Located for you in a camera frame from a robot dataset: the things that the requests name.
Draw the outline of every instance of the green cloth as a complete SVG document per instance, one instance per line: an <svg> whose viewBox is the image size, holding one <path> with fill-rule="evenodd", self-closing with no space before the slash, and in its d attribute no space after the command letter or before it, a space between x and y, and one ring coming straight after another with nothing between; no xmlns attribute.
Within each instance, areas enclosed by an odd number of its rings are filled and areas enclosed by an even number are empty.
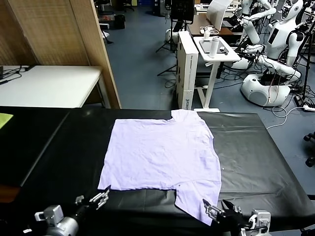
<svg viewBox="0 0 315 236"><path fill-rule="evenodd" d="M0 113L0 129L13 117L13 115Z"/></svg>

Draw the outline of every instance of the white box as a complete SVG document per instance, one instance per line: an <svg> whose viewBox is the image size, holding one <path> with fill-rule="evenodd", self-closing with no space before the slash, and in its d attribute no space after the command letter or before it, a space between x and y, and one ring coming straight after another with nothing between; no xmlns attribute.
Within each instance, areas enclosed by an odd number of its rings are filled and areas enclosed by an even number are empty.
<svg viewBox="0 0 315 236"><path fill-rule="evenodd" d="M198 50L188 31L179 32L176 94L180 109L191 110L198 64Z"/></svg>

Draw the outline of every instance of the power strip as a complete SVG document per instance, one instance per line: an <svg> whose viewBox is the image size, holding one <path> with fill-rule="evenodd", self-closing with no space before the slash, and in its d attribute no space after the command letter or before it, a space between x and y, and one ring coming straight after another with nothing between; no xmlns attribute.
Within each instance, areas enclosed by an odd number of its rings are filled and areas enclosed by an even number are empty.
<svg viewBox="0 0 315 236"><path fill-rule="evenodd" d="M315 108L309 107L308 105L304 105L304 110L309 112L315 112Z"/></svg>

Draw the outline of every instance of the white bottle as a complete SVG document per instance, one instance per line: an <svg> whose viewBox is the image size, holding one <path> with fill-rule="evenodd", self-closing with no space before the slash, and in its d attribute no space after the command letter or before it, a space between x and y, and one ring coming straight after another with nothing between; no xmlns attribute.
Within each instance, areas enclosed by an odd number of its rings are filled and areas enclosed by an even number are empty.
<svg viewBox="0 0 315 236"><path fill-rule="evenodd" d="M209 53L209 56L211 58L214 58L216 56L218 48L219 48L219 42L220 42L219 36L212 37L212 43L211 43L211 48L210 48L210 53Z"/></svg>

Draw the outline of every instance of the wooden wall panel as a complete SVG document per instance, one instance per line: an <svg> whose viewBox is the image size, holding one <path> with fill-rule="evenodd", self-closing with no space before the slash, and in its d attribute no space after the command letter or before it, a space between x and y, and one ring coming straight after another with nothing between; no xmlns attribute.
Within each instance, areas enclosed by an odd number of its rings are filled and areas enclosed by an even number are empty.
<svg viewBox="0 0 315 236"><path fill-rule="evenodd" d="M91 65L103 68L103 78L112 108L121 108L113 72L92 0L70 0Z"/></svg>
<svg viewBox="0 0 315 236"><path fill-rule="evenodd" d="M69 0L8 0L39 64L89 65Z"/></svg>
<svg viewBox="0 0 315 236"><path fill-rule="evenodd" d="M111 107L121 108L92 0L7 1L39 64L101 66Z"/></svg>
<svg viewBox="0 0 315 236"><path fill-rule="evenodd" d="M0 0L0 65L33 65L35 57L10 6Z"/></svg>

